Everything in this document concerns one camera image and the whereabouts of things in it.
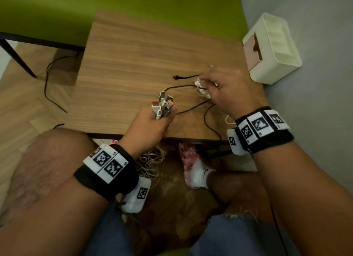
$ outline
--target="denim shorts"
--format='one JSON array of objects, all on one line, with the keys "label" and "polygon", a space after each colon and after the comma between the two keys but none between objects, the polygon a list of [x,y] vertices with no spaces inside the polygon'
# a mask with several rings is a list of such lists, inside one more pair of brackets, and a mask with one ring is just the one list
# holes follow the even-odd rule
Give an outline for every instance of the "denim shorts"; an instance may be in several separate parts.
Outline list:
[{"label": "denim shorts", "polygon": [[[280,232],[288,254],[300,255],[288,234]],[[81,255],[134,255],[116,202],[102,215]],[[274,226],[258,223],[251,214],[221,214],[210,218],[206,230],[186,255],[285,255],[285,249]]]}]

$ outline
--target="person's left hand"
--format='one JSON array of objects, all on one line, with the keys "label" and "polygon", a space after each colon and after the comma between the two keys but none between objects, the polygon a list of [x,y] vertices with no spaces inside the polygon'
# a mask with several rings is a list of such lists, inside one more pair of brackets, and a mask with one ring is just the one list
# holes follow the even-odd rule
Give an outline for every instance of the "person's left hand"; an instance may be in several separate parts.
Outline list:
[{"label": "person's left hand", "polygon": [[173,106],[168,117],[156,120],[152,105],[143,106],[119,145],[137,159],[143,152],[151,150],[166,137],[168,126],[176,114],[177,108]]}]

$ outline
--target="wooden table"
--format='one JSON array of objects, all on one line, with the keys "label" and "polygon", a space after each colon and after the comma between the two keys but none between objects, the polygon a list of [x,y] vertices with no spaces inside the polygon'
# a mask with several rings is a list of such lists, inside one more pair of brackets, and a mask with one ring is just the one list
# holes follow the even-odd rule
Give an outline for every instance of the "wooden table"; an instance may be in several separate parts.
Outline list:
[{"label": "wooden table", "polygon": [[[157,93],[170,86],[192,84],[191,79],[174,80],[172,76],[199,74],[208,65],[241,68],[252,82],[241,42],[99,10],[65,126],[86,133],[123,135],[140,108],[156,99]],[[167,94],[174,97],[178,111],[205,101],[193,87],[171,89]],[[211,104],[177,115],[168,137],[219,140],[203,122]],[[217,106],[206,117],[223,140],[227,140],[225,117]]]}]

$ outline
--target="forearm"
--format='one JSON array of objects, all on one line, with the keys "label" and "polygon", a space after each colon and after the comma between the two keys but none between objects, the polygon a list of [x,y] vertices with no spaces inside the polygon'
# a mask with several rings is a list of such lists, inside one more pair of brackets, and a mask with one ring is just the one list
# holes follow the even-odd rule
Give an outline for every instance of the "forearm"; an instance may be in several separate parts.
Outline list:
[{"label": "forearm", "polygon": [[108,201],[70,178],[0,229],[2,255],[77,255]]},{"label": "forearm", "polygon": [[294,142],[254,155],[271,203],[304,253],[351,250],[353,197]]}]

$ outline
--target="sock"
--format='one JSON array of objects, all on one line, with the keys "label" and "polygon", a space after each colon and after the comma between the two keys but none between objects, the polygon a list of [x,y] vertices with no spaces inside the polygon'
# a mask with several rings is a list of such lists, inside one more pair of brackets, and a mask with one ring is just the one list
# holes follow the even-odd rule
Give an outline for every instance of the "sock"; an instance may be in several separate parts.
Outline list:
[{"label": "sock", "polygon": [[205,165],[201,160],[197,160],[191,167],[190,170],[190,181],[189,184],[192,188],[197,189],[200,187],[207,188],[207,176],[214,171]]}]

